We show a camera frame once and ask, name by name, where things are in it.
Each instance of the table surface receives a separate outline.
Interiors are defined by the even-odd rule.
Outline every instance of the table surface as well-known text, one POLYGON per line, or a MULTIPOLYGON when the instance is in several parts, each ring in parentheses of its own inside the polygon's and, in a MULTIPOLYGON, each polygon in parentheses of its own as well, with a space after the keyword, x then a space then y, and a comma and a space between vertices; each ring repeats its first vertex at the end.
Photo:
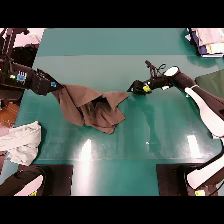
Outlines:
MULTIPOLYGON (((196 56, 185 35, 184 28, 46 29, 33 68, 59 82, 105 92, 146 80, 145 60, 157 67, 176 65, 192 78, 224 68, 222 58, 196 56)), ((72 195, 159 195, 156 164, 205 162, 221 151, 196 104, 176 88, 129 93, 119 109, 126 120, 109 135, 65 121, 52 94, 26 91, 16 126, 40 122, 34 163, 73 164, 72 195)), ((0 181, 17 167, 5 161, 0 181)))

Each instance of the crumpled white fabric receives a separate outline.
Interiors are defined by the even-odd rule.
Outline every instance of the crumpled white fabric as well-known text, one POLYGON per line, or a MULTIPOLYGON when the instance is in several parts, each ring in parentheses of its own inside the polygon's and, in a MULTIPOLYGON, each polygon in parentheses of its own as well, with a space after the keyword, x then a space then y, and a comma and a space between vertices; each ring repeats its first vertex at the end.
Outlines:
POLYGON ((9 129, 9 134, 0 137, 0 151, 7 151, 13 163, 29 166, 36 158, 41 142, 41 126, 38 121, 9 129))

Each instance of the dark green fabric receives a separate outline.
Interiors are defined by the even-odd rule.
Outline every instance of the dark green fabric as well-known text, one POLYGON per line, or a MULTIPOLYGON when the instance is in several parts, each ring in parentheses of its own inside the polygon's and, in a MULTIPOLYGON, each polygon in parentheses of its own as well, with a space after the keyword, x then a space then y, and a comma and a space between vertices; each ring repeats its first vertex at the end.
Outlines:
POLYGON ((215 96, 224 98, 224 69, 207 75, 199 76, 196 83, 215 96))

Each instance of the brown cloth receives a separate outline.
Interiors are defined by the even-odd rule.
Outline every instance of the brown cloth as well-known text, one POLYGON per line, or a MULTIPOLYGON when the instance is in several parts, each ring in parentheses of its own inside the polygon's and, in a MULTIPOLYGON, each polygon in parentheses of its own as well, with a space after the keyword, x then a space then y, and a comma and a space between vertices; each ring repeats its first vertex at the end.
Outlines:
POLYGON ((125 119, 117 108, 128 97, 124 92, 106 92, 80 85, 63 85, 65 88, 52 94, 60 104, 67 121, 78 126, 92 126, 112 134, 115 125, 125 119))

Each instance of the teal tabletop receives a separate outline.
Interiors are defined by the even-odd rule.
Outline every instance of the teal tabletop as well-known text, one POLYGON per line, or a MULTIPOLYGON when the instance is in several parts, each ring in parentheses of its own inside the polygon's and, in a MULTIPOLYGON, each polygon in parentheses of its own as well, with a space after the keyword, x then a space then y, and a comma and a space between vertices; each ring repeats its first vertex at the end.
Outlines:
MULTIPOLYGON (((192 78, 224 68, 223 59, 196 56, 185 35, 184 28, 46 29, 33 68, 104 92, 148 79, 145 60, 176 65, 192 78)), ((205 162, 221 151, 196 104, 176 88, 129 93, 119 109, 126 119, 109 135, 65 121, 52 94, 26 91, 16 126, 40 122, 34 163, 73 164, 72 195, 159 195, 156 164, 205 162)), ((5 161, 0 182, 17 168, 5 161)))

